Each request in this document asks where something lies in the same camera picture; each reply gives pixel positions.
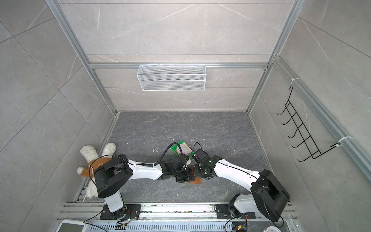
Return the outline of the green plastic card tray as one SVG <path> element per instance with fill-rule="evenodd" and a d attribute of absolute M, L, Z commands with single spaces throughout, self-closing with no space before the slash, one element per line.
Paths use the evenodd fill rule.
<path fill-rule="evenodd" d="M 172 147 L 172 151 L 176 154 L 176 155 L 180 155 L 180 152 L 182 151 L 180 148 L 179 148 L 179 146 L 178 145 L 174 145 L 173 147 Z"/>

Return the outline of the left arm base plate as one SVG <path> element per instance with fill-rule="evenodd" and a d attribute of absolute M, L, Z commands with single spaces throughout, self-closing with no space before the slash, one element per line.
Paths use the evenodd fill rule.
<path fill-rule="evenodd" d="M 128 220 L 138 219 L 141 211 L 141 204 L 128 204 L 124 208 L 112 213 L 108 205 L 104 205 L 100 220 Z"/>

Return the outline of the brown leather card holder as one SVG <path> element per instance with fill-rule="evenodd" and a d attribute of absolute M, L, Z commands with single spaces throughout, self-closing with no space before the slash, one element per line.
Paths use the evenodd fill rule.
<path fill-rule="evenodd" d="M 190 183 L 190 184 L 202 184 L 202 178 L 192 176 L 192 177 L 189 178 L 188 183 Z"/>

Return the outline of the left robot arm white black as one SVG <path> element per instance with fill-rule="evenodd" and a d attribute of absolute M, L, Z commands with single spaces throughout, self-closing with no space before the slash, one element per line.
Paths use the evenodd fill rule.
<path fill-rule="evenodd" d="M 115 213 L 125 208 L 120 189 L 129 180 L 164 180 L 173 177 L 178 183 L 191 182 L 195 176 L 189 164 L 189 159 L 183 156 L 156 163 L 136 162 L 127 159 L 126 155 L 113 156 L 93 172 L 98 197 L 104 199 L 109 212 Z"/>

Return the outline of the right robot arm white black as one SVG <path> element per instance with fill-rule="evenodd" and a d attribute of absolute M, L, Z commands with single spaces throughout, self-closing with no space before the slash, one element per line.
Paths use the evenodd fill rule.
<path fill-rule="evenodd" d="M 193 159 L 197 163 L 195 172 L 200 177 L 224 178 L 251 192 L 251 196 L 236 194 L 228 203 L 228 211 L 234 218 L 255 209 L 274 223 L 281 219 L 290 195 L 271 171 L 247 170 L 220 156 L 210 157 L 201 148 L 195 152 Z"/>

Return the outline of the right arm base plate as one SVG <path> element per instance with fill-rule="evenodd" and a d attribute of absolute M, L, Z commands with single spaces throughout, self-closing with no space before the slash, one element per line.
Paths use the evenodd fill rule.
<path fill-rule="evenodd" d="M 256 206 L 251 204 L 242 204 L 238 206 L 229 206 L 229 204 L 216 204 L 214 206 L 217 219 L 232 219 L 234 217 L 247 216 L 247 219 L 256 219 Z"/>

